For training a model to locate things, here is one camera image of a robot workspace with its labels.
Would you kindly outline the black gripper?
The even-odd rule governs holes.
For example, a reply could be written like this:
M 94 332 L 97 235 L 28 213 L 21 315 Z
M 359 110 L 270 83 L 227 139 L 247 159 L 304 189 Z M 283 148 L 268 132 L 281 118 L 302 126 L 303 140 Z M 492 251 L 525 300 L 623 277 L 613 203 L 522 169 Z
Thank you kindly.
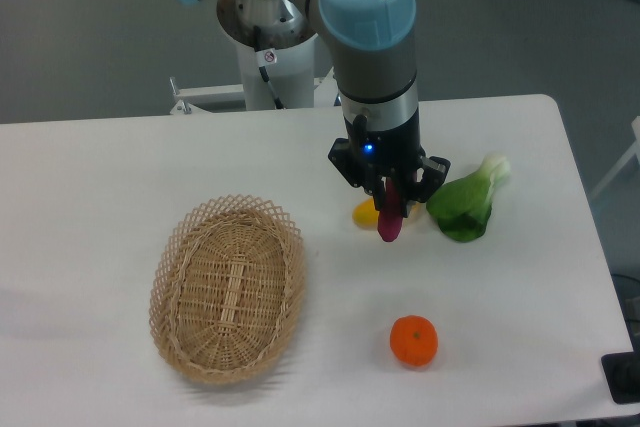
M 398 191 L 403 217 L 444 185 L 451 162 L 426 154 L 420 143 L 418 113 L 390 130 L 375 131 L 373 121 L 363 114 L 345 126 L 348 137 L 334 141 L 328 159 L 349 185 L 373 198 L 377 211 L 386 203 L 387 178 Z

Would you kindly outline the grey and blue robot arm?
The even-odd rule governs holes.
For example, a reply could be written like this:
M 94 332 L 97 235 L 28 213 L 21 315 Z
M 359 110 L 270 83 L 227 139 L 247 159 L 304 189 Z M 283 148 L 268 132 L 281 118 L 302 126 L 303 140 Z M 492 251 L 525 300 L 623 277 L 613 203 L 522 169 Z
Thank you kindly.
M 329 158 L 379 211 L 407 216 L 443 185 L 449 162 L 428 156 L 420 142 L 416 0 L 217 1 L 228 35 L 255 49 L 315 36 L 325 42 L 347 129 Z

